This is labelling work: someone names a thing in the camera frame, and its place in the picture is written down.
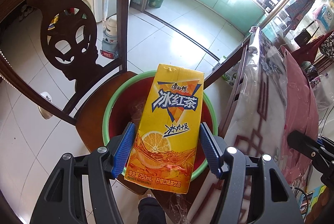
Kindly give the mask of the white rice cooker on floor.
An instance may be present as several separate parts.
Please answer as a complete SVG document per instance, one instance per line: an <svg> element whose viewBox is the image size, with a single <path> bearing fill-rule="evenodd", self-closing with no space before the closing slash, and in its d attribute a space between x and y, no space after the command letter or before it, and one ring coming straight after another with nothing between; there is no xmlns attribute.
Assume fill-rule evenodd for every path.
<svg viewBox="0 0 334 224"><path fill-rule="evenodd" d="M100 53L109 59L118 58L117 16L112 15L104 23Z"/></svg>

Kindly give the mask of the red basket with green rim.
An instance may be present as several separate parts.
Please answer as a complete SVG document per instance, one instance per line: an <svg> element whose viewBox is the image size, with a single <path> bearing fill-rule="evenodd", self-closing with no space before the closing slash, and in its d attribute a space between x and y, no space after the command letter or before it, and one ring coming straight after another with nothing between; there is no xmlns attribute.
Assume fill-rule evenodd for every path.
<svg viewBox="0 0 334 224"><path fill-rule="evenodd" d="M111 138L122 134L127 124L132 121L135 107L142 101L145 105L155 74L156 70L137 74L125 81L112 95L102 122L102 138L105 146ZM201 122L206 122L212 134L218 135L215 110L205 93L203 93ZM199 143L191 181L200 176L207 166L207 160Z"/></svg>

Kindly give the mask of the green detergent bottle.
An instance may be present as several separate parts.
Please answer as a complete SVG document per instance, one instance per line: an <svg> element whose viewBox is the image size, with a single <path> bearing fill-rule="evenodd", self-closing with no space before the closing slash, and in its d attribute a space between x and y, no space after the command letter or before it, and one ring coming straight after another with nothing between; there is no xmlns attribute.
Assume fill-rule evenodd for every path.
<svg viewBox="0 0 334 224"><path fill-rule="evenodd" d="M227 82L231 87L234 85L235 80L238 76L239 63L235 64L231 67L225 74L223 74L222 78L225 82Z"/></svg>

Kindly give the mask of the black small handbag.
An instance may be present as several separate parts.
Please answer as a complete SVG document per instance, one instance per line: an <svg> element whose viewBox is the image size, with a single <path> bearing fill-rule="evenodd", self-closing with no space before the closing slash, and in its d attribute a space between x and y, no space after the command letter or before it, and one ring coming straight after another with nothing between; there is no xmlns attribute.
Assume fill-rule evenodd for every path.
<svg viewBox="0 0 334 224"><path fill-rule="evenodd" d="M310 39L312 38L312 35L307 31L307 29L303 29L295 38L294 41L297 43L299 47L305 46Z"/></svg>

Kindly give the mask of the pink plastic bag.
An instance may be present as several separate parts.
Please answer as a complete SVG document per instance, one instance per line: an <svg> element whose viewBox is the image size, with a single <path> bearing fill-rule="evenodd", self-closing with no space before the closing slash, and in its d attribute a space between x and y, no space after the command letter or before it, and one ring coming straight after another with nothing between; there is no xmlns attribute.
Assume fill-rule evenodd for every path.
<svg viewBox="0 0 334 224"><path fill-rule="evenodd" d="M281 138L280 169L288 184L306 186L311 160L288 146L287 137L293 131L316 140L318 137L318 108L313 90L296 60L285 48L284 63L287 76L287 104L284 133Z"/></svg>

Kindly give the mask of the colourful sticky note book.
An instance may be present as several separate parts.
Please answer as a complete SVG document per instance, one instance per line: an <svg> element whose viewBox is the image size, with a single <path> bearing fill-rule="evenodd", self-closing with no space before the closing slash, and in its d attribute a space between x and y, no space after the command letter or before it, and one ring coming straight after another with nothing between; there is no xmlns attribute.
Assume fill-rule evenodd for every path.
<svg viewBox="0 0 334 224"><path fill-rule="evenodd" d="M314 190L311 190L306 195L301 194L299 207L303 218L305 218L310 213L313 205L317 202L318 197L324 192L325 189L326 186L319 186Z"/></svg>

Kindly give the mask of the black patterned hanging bag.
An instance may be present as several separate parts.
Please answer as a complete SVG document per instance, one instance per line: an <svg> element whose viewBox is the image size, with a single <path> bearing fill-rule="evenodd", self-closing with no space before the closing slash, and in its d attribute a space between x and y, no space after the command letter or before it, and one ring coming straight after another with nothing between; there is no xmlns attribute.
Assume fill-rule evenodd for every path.
<svg viewBox="0 0 334 224"><path fill-rule="evenodd" d="M321 43L319 50L327 58L334 59L334 31Z"/></svg>

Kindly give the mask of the hanging blue red towel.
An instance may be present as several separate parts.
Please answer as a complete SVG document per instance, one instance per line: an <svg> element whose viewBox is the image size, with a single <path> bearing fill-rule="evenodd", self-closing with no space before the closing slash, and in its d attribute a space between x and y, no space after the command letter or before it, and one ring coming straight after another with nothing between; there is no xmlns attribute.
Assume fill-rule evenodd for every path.
<svg viewBox="0 0 334 224"><path fill-rule="evenodd" d="M315 0L296 0L289 5L285 11L288 13L289 20L284 34L287 34L290 30L295 30L304 16L312 8Z"/></svg>

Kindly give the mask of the dark wooden carved chair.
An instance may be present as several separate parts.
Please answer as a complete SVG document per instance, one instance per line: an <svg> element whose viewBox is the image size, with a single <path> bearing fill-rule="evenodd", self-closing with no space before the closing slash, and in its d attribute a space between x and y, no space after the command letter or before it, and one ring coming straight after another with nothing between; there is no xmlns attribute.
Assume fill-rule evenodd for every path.
<svg viewBox="0 0 334 224"><path fill-rule="evenodd" d="M83 143L93 151L102 146L108 126L103 116L110 98L134 73L127 68L129 0L117 0L119 55L105 66L97 63L97 25L83 0L1 0L5 19L20 3L42 13L40 43L48 62L75 83L74 95L63 108L47 102L1 59L1 77L31 101L76 127Z"/></svg>

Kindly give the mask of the blue smiley hanging pouch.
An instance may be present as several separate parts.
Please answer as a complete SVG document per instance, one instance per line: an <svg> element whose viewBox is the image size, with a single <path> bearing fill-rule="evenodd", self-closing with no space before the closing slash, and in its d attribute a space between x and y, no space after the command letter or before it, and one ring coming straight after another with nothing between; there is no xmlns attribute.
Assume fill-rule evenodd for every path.
<svg viewBox="0 0 334 224"><path fill-rule="evenodd" d="M327 4L323 4L320 11L316 16L316 21L323 31L328 32L331 28L331 23L333 20L333 11L331 7Z"/></svg>

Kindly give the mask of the yellow iced tea carton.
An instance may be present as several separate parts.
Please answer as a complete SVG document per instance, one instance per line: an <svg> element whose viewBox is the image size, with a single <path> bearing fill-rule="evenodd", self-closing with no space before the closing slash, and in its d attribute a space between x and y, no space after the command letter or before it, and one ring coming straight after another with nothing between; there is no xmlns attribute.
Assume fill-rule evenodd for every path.
<svg viewBox="0 0 334 224"><path fill-rule="evenodd" d="M185 194L194 169L204 74L160 64L154 76L125 179L152 190Z"/></svg>

